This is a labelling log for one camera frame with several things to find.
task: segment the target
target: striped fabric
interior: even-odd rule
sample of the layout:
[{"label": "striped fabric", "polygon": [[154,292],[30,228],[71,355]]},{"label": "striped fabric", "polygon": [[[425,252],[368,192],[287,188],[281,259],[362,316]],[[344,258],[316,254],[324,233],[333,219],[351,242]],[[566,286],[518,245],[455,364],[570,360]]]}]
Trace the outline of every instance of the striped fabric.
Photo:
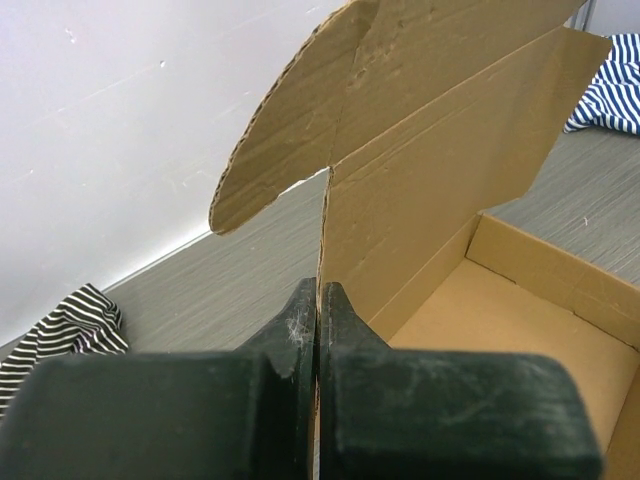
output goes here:
[{"label": "striped fabric", "polygon": [[0,365],[0,418],[41,360],[67,353],[126,353],[129,345],[120,334],[121,327],[120,309],[92,285],[66,297]]},{"label": "striped fabric", "polygon": [[609,57],[565,124],[565,132],[597,125],[640,134],[640,34],[610,38]]}]

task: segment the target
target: cardboard box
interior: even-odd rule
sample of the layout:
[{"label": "cardboard box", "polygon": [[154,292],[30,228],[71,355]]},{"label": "cardboard box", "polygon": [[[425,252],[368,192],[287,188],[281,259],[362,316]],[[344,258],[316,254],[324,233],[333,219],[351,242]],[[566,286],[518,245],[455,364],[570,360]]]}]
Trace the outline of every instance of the cardboard box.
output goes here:
[{"label": "cardboard box", "polygon": [[487,215],[523,195],[610,49],[582,0],[353,0],[267,95],[216,191],[239,228],[329,167],[320,283],[392,346],[549,355],[610,478],[640,478],[640,291]]}]

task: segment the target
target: white wall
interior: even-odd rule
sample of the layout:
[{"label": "white wall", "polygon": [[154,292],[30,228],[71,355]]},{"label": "white wall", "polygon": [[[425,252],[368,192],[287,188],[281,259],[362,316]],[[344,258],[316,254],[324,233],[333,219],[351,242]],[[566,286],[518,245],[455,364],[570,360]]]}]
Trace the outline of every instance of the white wall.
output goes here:
[{"label": "white wall", "polygon": [[640,33],[640,0],[596,0],[587,30],[598,35]]},{"label": "white wall", "polygon": [[345,0],[0,0],[0,344],[205,233],[226,158]]}]

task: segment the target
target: gray floor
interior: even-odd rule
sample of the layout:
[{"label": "gray floor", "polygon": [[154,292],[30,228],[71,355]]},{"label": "gray floor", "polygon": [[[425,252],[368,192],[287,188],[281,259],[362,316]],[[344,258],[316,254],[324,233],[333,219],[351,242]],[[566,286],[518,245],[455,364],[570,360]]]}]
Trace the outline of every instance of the gray floor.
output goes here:
[{"label": "gray floor", "polygon": [[[324,184],[316,177],[239,232],[206,236],[111,288],[132,350],[231,349],[257,331],[315,275]],[[492,213],[640,285],[640,139],[561,135],[532,191]]]}]

